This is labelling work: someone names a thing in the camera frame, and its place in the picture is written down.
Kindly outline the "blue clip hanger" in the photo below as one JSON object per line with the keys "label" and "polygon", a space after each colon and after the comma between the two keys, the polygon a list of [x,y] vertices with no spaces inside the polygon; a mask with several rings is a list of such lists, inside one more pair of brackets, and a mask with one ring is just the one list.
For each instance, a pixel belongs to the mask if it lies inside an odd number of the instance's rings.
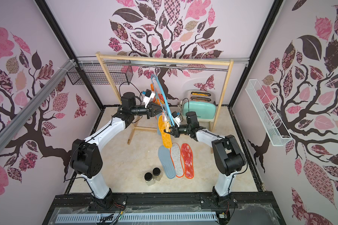
{"label": "blue clip hanger", "polygon": [[176,126],[176,123],[174,121],[174,118],[172,116],[172,112],[170,110],[170,106],[168,103],[168,100],[166,98],[166,95],[164,93],[164,89],[159,81],[158,76],[155,72],[151,74],[150,77],[151,83],[154,88],[155,98],[159,100],[159,105],[162,109],[162,113],[164,115],[163,121],[165,123],[165,131],[170,132],[172,127]]}

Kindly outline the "left black lid jar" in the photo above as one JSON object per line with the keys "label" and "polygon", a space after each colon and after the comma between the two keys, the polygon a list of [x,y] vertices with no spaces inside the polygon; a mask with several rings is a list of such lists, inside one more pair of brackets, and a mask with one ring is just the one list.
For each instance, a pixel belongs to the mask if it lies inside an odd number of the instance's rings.
{"label": "left black lid jar", "polygon": [[151,185],[155,184],[154,177],[153,177],[153,175],[150,172],[145,173],[144,179],[145,179],[146,184],[148,186],[151,186]]}

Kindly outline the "black lid jar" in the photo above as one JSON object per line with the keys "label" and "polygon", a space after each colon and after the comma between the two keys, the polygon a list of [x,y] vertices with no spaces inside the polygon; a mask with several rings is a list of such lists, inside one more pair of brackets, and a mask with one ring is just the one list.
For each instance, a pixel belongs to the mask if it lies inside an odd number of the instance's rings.
{"label": "black lid jar", "polygon": [[148,186],[151,186],[151,185],[155,184],[154,177],[153,177],[153,175],[150,172],[145,173],[144,179],[145,179],[146,184]]}
{"label": "black lid jar", "polygon": [[160,168],[156,167],[153,169],[153,178],[156,180],[156,181],[160,181],[161,178],[162,178],[162,171]]}

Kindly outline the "red orange insole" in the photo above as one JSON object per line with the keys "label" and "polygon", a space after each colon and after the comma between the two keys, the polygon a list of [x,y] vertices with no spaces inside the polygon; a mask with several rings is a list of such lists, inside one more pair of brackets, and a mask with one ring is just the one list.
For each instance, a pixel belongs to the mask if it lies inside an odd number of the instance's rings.
{"label": "red orange insole", "polygon": [[154,98],[153,98],[153,102],[157,103],[158,105],[160,104],[165,104],[164,102],[164,98],[162,94],[157,94],[155,91],[155,87],[153,84],[150,85],[151,86],[151,91],[155,94]]}
{"label": "red orange insole", "polygon": [[184,174],[187,179],[194,178],[193,152],[189,144],[183,143],[181,155],[184,161]]}

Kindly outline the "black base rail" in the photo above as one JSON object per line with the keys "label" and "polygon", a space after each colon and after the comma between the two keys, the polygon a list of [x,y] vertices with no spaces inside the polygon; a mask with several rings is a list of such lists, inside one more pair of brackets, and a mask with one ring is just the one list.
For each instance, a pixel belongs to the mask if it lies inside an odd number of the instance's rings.
{"label": "black base rail", "polygon": [[216,222],[155,222],[154,224],[97,225],[283,225],[285,220],[271,192],[233,192],[219,198],[211,192],[114,193],[107,202],[89,193],[56,196],[43,221],[54,225],[58,214],[215,212]]}

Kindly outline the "grey blue insole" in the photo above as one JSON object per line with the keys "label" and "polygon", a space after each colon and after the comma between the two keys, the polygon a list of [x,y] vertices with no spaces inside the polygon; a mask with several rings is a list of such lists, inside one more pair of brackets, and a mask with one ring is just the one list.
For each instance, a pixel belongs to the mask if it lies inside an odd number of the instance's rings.
{"label": "grey blue insole", "polygon": [[160,146],[158,150],[158,157],[167,178],[174,179],[176,177],[176,171],[171,159],[170,150],[164,146]]}

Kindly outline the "mint green toaster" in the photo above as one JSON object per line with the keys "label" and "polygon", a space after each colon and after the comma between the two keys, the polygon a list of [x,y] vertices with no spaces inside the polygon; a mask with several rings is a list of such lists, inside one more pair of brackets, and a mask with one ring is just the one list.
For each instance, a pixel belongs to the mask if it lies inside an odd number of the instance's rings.
{"label": "mint green toaster", "polygon": [[198,121],[213,122],[217,111],[215,100],[216,96],[212,92],[189,90],[182,101],[181,113],[185,117],[187,112],[195,112]]}

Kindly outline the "aluminium frame bar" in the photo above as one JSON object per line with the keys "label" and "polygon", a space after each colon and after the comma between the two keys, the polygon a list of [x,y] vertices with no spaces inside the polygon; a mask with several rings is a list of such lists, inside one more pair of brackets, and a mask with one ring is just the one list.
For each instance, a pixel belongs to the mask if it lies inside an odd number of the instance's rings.
{"label": "aluminium frame bar", "polygon": [[11,121],[11,123],[0,132],[0,153],[14,138],[15,134],[22,126],[29,120],[29,118],[36,112],[41,104],[46,100],[50,93],[66,76],[69,69],[75,66],[74,60],[68,60],[66,63],[58,68],[54,76],[46,83],[46,85],[39,90],[39,92],[29,101],[29,103],[21,110]]}

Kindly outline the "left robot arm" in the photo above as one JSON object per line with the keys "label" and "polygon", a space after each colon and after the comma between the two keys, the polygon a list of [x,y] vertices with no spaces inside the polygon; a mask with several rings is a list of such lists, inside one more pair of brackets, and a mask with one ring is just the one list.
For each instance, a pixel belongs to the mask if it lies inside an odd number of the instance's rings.
{"label": "left robot arm", "polygon": [[73,142],[69,165],[84,178],[96,200],[104,201],[111,195],[111,189],[100,172],[103,167],[101,150],[116,135],[128,128],[134,122],[135,116],[146,116],[150,119],[161,114],[162,108],[153,102],[154,98],[155,93],[146,90],[141,103],[137,105],[136,100],[140,100],[140,97],[133,92],[124,93],[118,111],[104,127],[83,140],[77,139]]}

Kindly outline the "orange rimmed grey insole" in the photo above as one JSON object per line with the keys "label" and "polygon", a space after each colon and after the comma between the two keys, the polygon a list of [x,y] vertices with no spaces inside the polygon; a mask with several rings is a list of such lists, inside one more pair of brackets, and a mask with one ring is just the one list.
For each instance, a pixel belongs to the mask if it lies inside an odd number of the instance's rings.
{"label": "orange rimmed grey insole", "polygon": [[184,169],[181,161],[181,149],[177,143],[173,143],[170,149],[171,160],[176,172],[176,176],[181,178],[184,176]]}

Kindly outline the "right black lid jar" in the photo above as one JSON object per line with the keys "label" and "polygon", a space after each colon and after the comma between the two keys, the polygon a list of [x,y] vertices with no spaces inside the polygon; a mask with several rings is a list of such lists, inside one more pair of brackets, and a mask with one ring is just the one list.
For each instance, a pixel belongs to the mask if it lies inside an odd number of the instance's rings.
{"label": "right black lid jar", "polygon": [[160,181],[161,178],[162,178],[162,171],[160,168],[156,167],[153,169],[153,178],[156,180],[156,181]]}

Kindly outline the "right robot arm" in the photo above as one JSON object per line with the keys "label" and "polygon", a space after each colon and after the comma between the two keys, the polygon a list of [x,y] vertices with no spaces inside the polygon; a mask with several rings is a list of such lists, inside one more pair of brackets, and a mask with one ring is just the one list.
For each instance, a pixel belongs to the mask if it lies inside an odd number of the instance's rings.
{"label": "right robot arm", "polygon": [[231,194],[235,176],[241,174],[246,165],[246,158],[233,135],[220,136],[199,124],[196,112],[186,113],[186,124],[171,126],[162,130],[175,138],[187,135],[197,142],[202,142],[213,149],[219,177],[214,186],[218,197]]}

